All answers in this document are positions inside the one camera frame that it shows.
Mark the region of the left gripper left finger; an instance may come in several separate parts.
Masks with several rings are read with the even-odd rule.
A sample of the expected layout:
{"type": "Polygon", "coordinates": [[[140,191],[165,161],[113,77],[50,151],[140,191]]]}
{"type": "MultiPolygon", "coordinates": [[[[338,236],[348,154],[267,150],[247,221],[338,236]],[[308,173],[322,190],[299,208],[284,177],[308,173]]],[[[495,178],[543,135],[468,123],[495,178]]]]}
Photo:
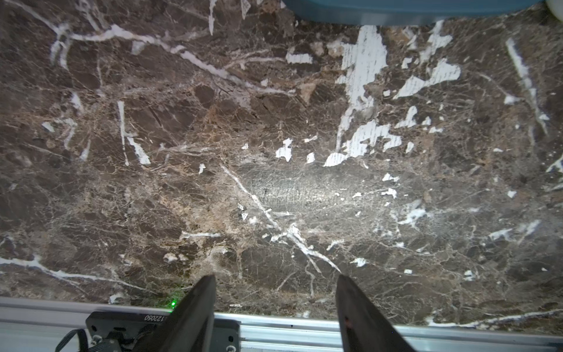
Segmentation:
{"type": "Polygon", "coordinates": [[[216,302],[216,277],[202,277],[154,333],[135,351],[209,351],[216,302]]]}

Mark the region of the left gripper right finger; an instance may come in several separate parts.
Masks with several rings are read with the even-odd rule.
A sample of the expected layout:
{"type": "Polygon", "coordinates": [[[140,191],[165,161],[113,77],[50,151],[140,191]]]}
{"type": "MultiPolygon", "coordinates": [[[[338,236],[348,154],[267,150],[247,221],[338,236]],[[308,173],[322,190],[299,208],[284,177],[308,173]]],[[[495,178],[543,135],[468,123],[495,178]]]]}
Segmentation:
{"type": "Polygon", "coordinates": [[[343,274],[337,280],[336,305],[343,351],[414,352],[360,287],[343,274]]]}

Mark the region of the dark teal storage box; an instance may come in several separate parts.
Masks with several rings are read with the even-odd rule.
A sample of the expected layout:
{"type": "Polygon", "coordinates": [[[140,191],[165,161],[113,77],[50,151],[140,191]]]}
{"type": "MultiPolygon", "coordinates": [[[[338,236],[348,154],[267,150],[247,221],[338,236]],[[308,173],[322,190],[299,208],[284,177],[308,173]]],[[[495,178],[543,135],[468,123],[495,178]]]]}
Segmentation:
{"type": "Polygon", "coordinates": [[[347,25],[425,25],[448,18],[498,16],[524,10],[535,0],[286,0],[307,21],[347,25]]]}

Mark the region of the white storage box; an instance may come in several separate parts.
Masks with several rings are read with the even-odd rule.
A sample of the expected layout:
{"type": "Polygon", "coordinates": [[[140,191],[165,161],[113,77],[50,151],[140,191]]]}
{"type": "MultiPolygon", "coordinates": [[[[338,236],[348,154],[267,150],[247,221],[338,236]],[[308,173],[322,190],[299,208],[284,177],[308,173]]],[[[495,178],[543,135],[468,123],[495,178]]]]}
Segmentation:
{"type": "Polygon", "coordinates": [[[554,17],[563,22],[563,0],[546,0],[545,3],[554,17]]]}

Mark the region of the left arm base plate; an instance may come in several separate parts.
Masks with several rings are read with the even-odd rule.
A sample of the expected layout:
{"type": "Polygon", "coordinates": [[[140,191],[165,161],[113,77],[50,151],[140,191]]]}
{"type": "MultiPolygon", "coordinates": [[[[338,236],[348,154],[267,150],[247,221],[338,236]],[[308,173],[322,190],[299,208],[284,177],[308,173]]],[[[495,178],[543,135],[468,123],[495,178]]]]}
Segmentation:
{"type": "Polygon", "coordinates": [[[172,334],[161,328],[164,314],[93,312],[84,329],[74,329],[64,336],[56,351],[63,351],[76,339],[78,351],[240,351],[240,323],[214,318],[201,329],[191,326],[172,334]]]}

